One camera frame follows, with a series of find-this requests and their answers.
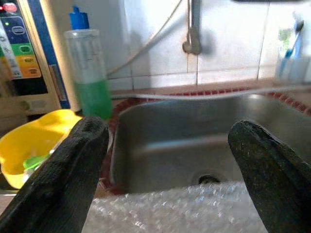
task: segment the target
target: bubble wrap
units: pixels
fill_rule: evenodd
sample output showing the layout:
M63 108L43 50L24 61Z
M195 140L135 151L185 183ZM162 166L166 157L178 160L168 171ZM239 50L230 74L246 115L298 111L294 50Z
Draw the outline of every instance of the bubble wrap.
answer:
M83 233L266 233L244 183L95 199Z

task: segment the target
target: faucet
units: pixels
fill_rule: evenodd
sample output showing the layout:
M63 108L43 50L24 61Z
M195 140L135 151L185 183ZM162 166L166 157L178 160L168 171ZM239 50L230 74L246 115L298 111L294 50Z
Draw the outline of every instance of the faucet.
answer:
M183 43L183 50L186 53L198 55L201 53L201 44L199 40L199 33L193 26L193 8L195 0L188 0L188 33L187 40Z

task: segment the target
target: wall tile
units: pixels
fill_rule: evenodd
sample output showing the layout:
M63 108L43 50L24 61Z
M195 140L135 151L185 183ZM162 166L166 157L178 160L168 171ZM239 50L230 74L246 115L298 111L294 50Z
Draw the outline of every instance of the wall tile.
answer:
M159 30L177 2L125 1L131 55L139 51L151 35ZM182 50L187 34L186 11L187 1L183 1L155 44L132 63L133 77L187 72L187 55Z
M259 65L267 3L203 0L198 70Z
M132 90L133 89L133 79L132 78L109 79L108 84L109 84L111 91Z
M233 69L220 71L198 72L198 84L236 82L242 80L256 80L258 69Z
M193 54L188 54L188 73L197 72L198 70L198 56Z
M134 77L134 89L196 84L196 73Z
M276 66L262 66L259 68L259 79L274 78L276 75Z

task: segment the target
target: colorful buttons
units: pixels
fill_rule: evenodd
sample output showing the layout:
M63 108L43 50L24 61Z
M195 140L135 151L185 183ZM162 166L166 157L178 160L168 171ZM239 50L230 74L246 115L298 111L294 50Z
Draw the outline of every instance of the colorful buttons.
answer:
M22 26L14 26L12 27L12 32L15 35L22 35L25 33L25 29Z
M3 8L6 12L16 12L17 11L16 5L12 2L8 2L8 3L3 4Z

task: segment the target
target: sink drain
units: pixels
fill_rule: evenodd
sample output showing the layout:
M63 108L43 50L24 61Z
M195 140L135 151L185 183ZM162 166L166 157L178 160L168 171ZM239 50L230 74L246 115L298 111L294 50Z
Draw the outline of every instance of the sink drain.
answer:
M198 183L199 184L220 183L220 180L218 180L216 177L213 177L211 175L204 175L199 178Z

